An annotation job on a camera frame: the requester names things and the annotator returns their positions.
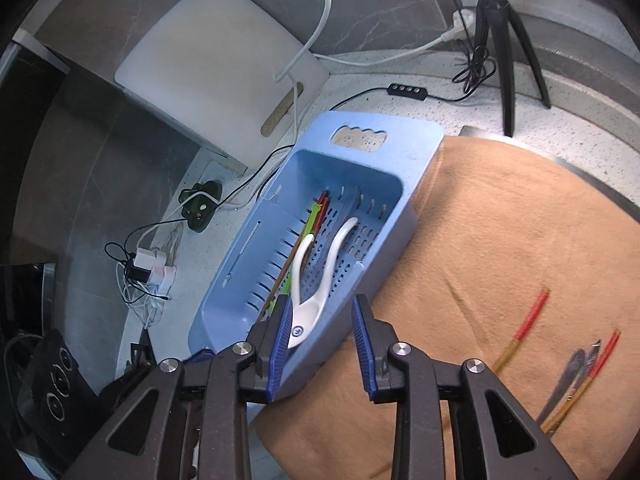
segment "metal screw head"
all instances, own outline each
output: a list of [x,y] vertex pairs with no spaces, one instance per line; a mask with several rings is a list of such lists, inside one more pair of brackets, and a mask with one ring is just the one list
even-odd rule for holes
[[399,342],[391,347],[396,355],[407,355],[411,353],[411,345],[409,343]]
[[180,361],[178,361],[178,359],[169,357],[168,359],[165,359],[160,363],[160,369],[163,372],[170,374],[171,372],[175,372],[178,369],[179,364],[180,364]]
[[466,363],[466,369],[473,374],[484,372],[486,365],[480,359],[469,359]]
[[247,355],[252,349],[251,343],[241,341],[234,345],[234,353],[238,355]]

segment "black speaker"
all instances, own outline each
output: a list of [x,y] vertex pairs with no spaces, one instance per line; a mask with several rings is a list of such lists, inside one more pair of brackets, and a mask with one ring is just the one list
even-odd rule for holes
[[67,465],[109,416],[58,330],[51,330],[34,350],[17,408],[25,423]]

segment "tan cloth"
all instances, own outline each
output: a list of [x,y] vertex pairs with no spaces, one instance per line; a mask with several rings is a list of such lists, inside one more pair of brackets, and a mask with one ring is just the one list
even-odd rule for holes
[[[620,327],[612,358],[554,437],[580,480],[606,479],[640,427],[640,226],[526,150],[447,137],[439,163],[414,196],[418,231],[373,302],[376,316],[432,358],[491,363],[549,286],[501,375],[533,416],[572,352]],[[368,401],[348,338],[255,425],[292,480],[388,479],[394,420],[394,405]],[[446,446],[453,479],[449,430]]]

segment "white cable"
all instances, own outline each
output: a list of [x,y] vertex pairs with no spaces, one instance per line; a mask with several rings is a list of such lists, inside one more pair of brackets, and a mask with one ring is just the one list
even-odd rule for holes
[[225,203],[223,203],[223,205],[221,205],[219,207],[219,209],[221,209],[221,210],[229,210],[229,209],[237,210],[237,209],[242,209],[243,207],[247,207],[251,203],[251,200],[254,199],[254,196],[256,195],[256,193],[258,193],[258,190],[260,189],[260,186],[262,184],[264,184],[265,181],[270,177],[270,175],[273,172],[273,170],[275,168],[279,167],[280,164],[282,164],[282,161],[286,158],[286,156],[287,156],[287,153],[284,153],[284,157],[282,158],[282,160],[279,160],[276,164],[271,166],[271,168],[268,171],[265,171],[264,175],[262,177],[260,177],[258,179],[257,183],[254,185],[254,190],[251,192],[251,195],[249,195],[249,197],[247,199],[245,199],[244,202],[241,202],[241,203],[225,202]]
[[322,33],[324,26],[326,25],[326,20],[329,18],[329,12],[331,12],[331,0],[324,0],[324,9],[322,10],[322,16],[320,17],[320,22],[316,27],[316,30],[308,39],[308,41],[304,44],[304,46],[300,49],[300,51],[293,57],[291,61],[289,61],[288,65],[284,67],[281,72],[274,77],[276,83],[279,83],[284,79],[284,77],[289,73],[289,71],[293,68],[293,66],[298,62],[298,60],[304,55],[304,53],[309,50],[311,45],[313,45],[318,36]]
[[442,43],[447,43],[447,41],[455,40],[457,36],[459,36],[461,33],[465,31],[465,25],[466,25],[466,29],[471,34],[471,30],[474,26],[474,23],[476,22],[476,14],[472,10],[462,9],[462,16],[463,16],[462,19],[464,19],[464,23],[460,18],[460,15],[456,12],[453,15],[453,26],[446,32],[443,32],[439,38],[436,38],[436,40],[430,41],[429,43],[419,46],[417,48],[414,48],[412,50],[401,52],[400,54],[396,54],[395,56],[385,57],[383,59],[377,59],[375,61],[369,61],[366,63],[359,63],[355,61],[347,61],[345,59],[339,59],[337,57],[322,56],[321,54],[314,54],[314,55],[318,59],[325,59],[327,61],[332,61],[334,63],[338,63],[341,65],[359,66],[359,67],[376,66],[383,63],[388,63],[390,61],[395,61],[396,59],[402,59],[403,57],[415,56],[416,54],[420,54],[421,52],[424,52],[425,50],[429,50]]
[[[205,193],[204,191],[197,191],[194,194],[192,194],[190,197],[188,197],[187,200],[185,200],[184,202],[178,204],[173,211],[171,211],[170,213],[164,215],[164,217],[162,218],[161,222],[169,220],[175,213],[180,211],[180,209],[182,209],[184,207],[184,205],[189,200],[191,200],[192,198],[196,198],[197,196],[206,196],[210,200],[213,200],[214,203],[216,203],[216,204],[220,203],[220,199],[217,199],[214,196],[211,196],[209,193]],[[158,229],[159,227],[160,227],[159,225],[153,225],[149,229],[147,229],[145,232],[143,232],[142,235],[140,236],[140,238],[138,238],[138,243],[136,244],[136,248],[140,247],[140,244],[142,243],[142,238],[147,236],[150,232],[154,231],[155,229]]]
[[419,46],[418,48],[414,48],[413,50],[408,50],[407,52],[401,52],[400,54],[396,54],[395,56],[390,56],[390,57],[385,57],[384,59],[377,59],[375,61],[370,61],[370,62],[366,62],[366,63],[358,63],[355,61],[346,61],[344,59],[338,59],[337,57],[331,57],[331,56],[322,56],[321,54],[316,54],[316,57],[318,59],[326,59],[328,61],[333,61],[334,63],[338,63],[341,65],[348,65],[348,66],[376,66],[376,65],[380,65],[383,63],[388,63],[389,61],[395,61],[396,59],[401,59],[403,57],[408,57],[408,56],[415,56],[416,54],[420,54],[421,52],[424,52],[425,50],[429,50],[430,48],[433,48],[434,46],[438,46],[441,43],[443,43],[442,38],[437,38],[436,40],[433,40],[427,44],[424,44],[423,46]]
[[149,295],[157,292],[155,285],[148,286],[146,283],[136,282],[136,286],[132,286],[130,283],[123,283],[120,280],[120,273],[118,272],[120,267],[122,267],[122,279],[124,280],[124,265],[117,262],[116,281],[120,295],[125,303],[127,303],[129,310],[138,318],[142,327],[148,329],[162,319],[162,314],[164,314],[164,300],[153,298]]

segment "dish drying rack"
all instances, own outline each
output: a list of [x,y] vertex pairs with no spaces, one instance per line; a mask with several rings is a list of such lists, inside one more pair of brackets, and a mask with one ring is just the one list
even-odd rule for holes
[[[409,199],[443,136],[439,124],[409,118],[338,111],[316,118],[227,251],[191,327],[190,350],[219,351],[244,340],[304,228],[309,206],[327,191],[331,202],[301,275],[301,301],[318,288],[336,232],[353,216],[358,223],[338,252],[322,316],[290,352],[278,398],[302,389],[350,332],[354,295],[373,298],[409,243],[417,226]],[[259,409],[250,406],[249,418]]]

